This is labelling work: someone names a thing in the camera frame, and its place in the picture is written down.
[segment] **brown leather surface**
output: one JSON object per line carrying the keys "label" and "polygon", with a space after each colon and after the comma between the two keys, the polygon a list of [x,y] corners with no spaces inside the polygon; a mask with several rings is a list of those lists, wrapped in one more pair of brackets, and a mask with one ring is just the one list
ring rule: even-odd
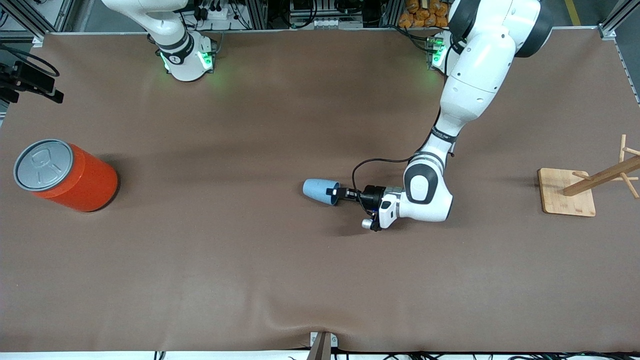
{"label": "brown leather surface", "polygon": [[[179,83],[142,36],[48,36],[62,105],[31,94],[0,133],[0,350],[629,351],[640,348],[640,202],[594,190],[597,216],[542,213],[536,171],[594,173],[640,109],[613,42],[554,31],[515,60],[462,132],[448,221],[364,231],[353,203],[304,198],[371,157],[403,158],[442,76],[394,32],[227,36],[216,73]],[[122,189],[74,213],[13,183],[31,142],[112,163]],[[401,185],[375,163],[365,184]]]}

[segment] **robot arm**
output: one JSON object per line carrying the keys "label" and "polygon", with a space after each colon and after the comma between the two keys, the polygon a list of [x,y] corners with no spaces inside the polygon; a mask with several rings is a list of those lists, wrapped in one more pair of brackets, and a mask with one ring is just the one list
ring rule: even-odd
{"label": "robot arm", "polygon": [[187,31],[180,16],[173,13],[187,0],[102,0],[111,10],[121,13],[149,32],[164,67],[180,81],[193,81],[213,70],[214,50],[208,37]]}
{"label": "robot arm", "polygon": [[404,170],[400,217],[439,222],[449,216],[453,196],[444,182],[447,155],[465,124],[487,109],[500,88],[516,46],[506,29],[471,38],[452,69],[440,99],[440,116],[427,142]]}
{"label": "robot arm", "polygon": [[371,216],[363,220],[362,227],[374,231],[388,228],[399,217],[446,220],[453,196],[445,184],[444,170],[460,131],[487,109],[513,58],[537,52],[552,25],[550,11],[538,0],[456,0],[449,14],[450,31],[443,32],[450,39],[447,50],[455,53],[445,56],[449,77],[440,114],[425,144],[404,170],[404,188],[368,185],[361,193],[328,188],[326,194],[360,202]]}

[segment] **wooden base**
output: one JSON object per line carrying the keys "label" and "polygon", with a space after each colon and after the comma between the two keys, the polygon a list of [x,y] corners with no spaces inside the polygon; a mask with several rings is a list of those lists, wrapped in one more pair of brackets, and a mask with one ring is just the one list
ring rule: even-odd
{"label": "wooden base", "polygon": [[[581,192],[574,196],[564,196],[563,189],[573,185],[582,179],[572,175],[575,170],[563,170],[558,168],[541,168],[538,170],[540,179],[540,196],[542,198],[542,210],[547,214],[574,215],[577,217],[596,216],[596,207],[593,204],[591,190]],[[584,171],[578,173],[588,176]]]}

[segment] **orange canister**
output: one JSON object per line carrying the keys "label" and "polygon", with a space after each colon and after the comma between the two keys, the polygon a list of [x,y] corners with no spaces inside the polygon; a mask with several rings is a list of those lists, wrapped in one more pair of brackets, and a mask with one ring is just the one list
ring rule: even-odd
{"label": "orange canister", "polygon": [[24,149],[13,166],[13,177],[33,195],[82,212],[104,207],[118,189],[113,167],[56,139],[40,140]]}

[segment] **can lid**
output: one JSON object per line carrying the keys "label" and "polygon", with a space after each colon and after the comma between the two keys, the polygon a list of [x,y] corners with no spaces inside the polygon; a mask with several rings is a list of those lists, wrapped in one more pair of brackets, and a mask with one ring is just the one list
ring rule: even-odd
{"label": "can lid", "polygon": [[23,189],[41,192],[64,180],[74,163],[69,144],[56,139],[31,144],[18,156],[13,166],[13,178]]}

